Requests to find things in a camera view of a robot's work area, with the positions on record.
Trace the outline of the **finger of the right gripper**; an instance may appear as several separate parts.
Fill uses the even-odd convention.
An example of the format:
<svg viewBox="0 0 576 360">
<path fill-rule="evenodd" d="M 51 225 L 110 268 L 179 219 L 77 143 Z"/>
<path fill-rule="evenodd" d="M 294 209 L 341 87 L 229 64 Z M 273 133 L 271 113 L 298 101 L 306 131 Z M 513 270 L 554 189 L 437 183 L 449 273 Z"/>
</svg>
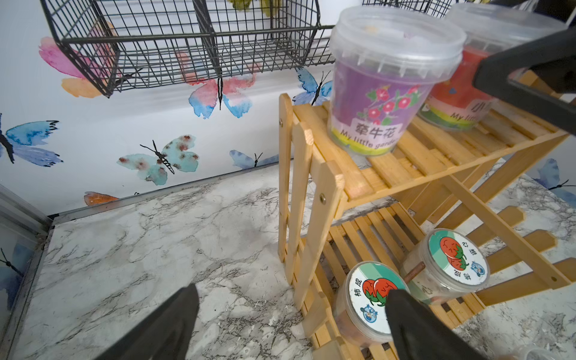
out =
<svg viewBox="0 0 576 360">
<path fill-rule="evenodd" d="M 575 28 L 498 52 L 480 61 L 472 85 L 488 95 L 575 133 Z"/>
</svg>

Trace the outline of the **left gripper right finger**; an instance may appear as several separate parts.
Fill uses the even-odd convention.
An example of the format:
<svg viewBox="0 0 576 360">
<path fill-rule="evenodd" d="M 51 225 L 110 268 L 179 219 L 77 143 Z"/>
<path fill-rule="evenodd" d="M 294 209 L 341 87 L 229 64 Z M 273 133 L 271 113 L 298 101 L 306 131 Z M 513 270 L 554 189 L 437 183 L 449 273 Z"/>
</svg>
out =
<svg viewBox="0 0 576 360">
<path fill-rule="evenodd" d="M 484 358 L 404 289 L 388 293 L 385 313 L 399 359 Z"/>
</svg>

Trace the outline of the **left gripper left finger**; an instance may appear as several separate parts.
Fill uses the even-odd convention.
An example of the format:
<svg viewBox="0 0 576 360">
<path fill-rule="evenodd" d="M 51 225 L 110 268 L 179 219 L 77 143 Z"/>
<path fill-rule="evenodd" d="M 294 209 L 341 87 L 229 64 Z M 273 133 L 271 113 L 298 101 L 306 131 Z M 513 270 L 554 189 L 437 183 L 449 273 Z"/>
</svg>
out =
<svg viewBox="0 0 576 360">
<path fill-rule="evenodd" d="M 195 283 L 179 289 L 130 330 L 99 359 L 184 359 L 188 352 L 200 297 Z"/>
</svg>

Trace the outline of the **red seed jar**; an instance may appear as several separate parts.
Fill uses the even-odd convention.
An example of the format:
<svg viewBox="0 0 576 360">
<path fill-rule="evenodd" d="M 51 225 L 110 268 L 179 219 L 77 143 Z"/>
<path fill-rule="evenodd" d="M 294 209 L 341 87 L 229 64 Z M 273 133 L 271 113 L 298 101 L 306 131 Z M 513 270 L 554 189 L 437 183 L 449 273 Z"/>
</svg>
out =
<svg viewBox="0 0 576 360">
<path fill-rule="evenodd" d="M 481 60 L 567 29 L 558 19 L 497 4 L 454 4 L 444 19 L 466 33 L 463 58 L 451 79 L 433 87 L 418 116 L 447 131 L 474 128 L 497 102 L 473 86 Z"/>
</svg>

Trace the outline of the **two-tier bamboo shelf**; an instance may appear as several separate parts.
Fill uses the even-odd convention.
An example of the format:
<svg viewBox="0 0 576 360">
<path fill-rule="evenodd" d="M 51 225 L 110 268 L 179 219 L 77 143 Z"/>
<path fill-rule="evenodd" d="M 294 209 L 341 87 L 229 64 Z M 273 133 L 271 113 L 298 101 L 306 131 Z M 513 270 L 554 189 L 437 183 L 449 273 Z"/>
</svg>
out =
<svg viewBox="0 0 576 360">
<path fill-rule="evenodd" d="M 486 309 L 575 282 L 575 260 L 552 263 L 543 252 L 557 243 L 544 230 L 519 235 L 524 213 L 510 206 L 495 212 L 489 202 L 524 171 L 555 149 L 569 129 L 549 115 L 533 115 L 501 102 L 480 126 L 449 133 L 414 119 L 391 153 L 359 168 L 326 133 L 329 105 L 294 105 L 279 98 L 278 251 L 304 333 L 315 359 L 361 359 L 332 316 L 335 291 L 320 265 L 326 260 L 342 284 L 346 269 L 363 260 L 397 268 L 436 221 L 454 229 L 472 216 L 481 224 L 469 238 L 504 247 L 488 258 L 499 272 L 523 263 L 529 272 L 478 292 L 466 291 L 432 312 L 455 328 Z"/>
</svg>

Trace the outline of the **purple seed jar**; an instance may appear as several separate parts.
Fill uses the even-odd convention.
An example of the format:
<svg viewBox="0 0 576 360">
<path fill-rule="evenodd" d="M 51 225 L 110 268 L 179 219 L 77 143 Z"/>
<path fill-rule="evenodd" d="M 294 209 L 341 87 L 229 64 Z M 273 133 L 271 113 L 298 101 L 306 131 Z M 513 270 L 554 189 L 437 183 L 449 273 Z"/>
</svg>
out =
<svg viewBox="0 0 576 360">
<path fill-rule="evenodd" d="M 343 10 L 329 41 L 328 135 L 358 155 L 391 152 L 432 88 L 458 68 L 466 39 L 453 23 L 411 10 Z"/>
</svg>

